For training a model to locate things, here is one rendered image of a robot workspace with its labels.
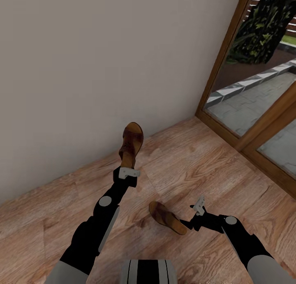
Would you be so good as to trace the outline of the robot trunk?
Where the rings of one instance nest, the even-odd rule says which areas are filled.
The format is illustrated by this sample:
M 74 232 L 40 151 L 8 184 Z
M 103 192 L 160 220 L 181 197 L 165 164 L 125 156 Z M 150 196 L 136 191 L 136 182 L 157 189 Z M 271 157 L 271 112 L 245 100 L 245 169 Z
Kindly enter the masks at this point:
M 178 284 L 171 260 L 125 260 L 119 284 Z

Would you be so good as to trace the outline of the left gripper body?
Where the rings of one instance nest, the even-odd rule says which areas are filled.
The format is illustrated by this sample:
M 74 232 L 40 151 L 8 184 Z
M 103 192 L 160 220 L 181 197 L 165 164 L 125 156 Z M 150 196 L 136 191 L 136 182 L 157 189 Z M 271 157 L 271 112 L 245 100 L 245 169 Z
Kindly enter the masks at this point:
M 128 175 L 125 179 L 121 179 L 121 178 L 119 178 L 119 172 L 114 171 L 113 172 L 113 181 L 114 181 L 113 185 L 121 186 L 123 188 L 123 190 L 126 192 L 129 186 L 131 186 L 131 187 L 137 186 L 137 178 L 138 177 L 133 177 L 133 176 Z

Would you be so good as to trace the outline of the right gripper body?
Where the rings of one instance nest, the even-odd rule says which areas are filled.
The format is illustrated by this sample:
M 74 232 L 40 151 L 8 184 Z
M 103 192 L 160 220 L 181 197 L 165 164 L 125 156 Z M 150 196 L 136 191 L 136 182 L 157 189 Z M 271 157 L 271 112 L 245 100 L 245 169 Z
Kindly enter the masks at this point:
M 204 209 L 204 214 L 203 215 L 196 215 L 192 218 L 191 223 L 193 225 L 193 228 L 196 231 L 199 231 L 199 229 L 201 228 L 201 226 L 206 227 L 208 229 L 211 229 L 210 226 L 210 217 L 212 216 L 212 214 L 207 213 L 205 207 L 203 206 Z

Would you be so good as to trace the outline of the sandal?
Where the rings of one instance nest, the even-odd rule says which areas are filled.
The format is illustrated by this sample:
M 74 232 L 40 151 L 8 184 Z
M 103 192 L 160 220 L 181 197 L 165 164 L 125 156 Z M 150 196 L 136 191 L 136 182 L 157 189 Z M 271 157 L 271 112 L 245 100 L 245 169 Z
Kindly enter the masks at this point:
M 136 122 L 130 122 L 123 133 L 123 145 L 119 149 L 120 167 L 134 168 L 135 157 L 143 145 L 143 130 Z
M 174 232 L 185 235 L 187 232 L 186 226 L 183 225 L 176 215 L 170 212 L 162 203 L 153 201 L 149 204 L 149 211 L 151 216 L 159 224 L 167 226 Z

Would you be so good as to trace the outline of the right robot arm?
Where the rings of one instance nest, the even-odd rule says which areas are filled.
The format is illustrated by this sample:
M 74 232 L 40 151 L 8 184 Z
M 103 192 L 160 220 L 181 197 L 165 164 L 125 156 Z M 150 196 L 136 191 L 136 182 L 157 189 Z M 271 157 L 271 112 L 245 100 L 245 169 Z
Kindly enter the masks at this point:
M 181 223 L 190 230 L 194 228 L 199 231 L 203 226 L 225 233 L 254 284 L 296 284 L 296 281 L 267 252 L 255 234 L 250 235 L 234 216 L 216 216 L 207 213 L 205 202 L 205 198 L 201 196 L 195 205 L 190 205 L 197 213 L 190 222 L 181 220 Z

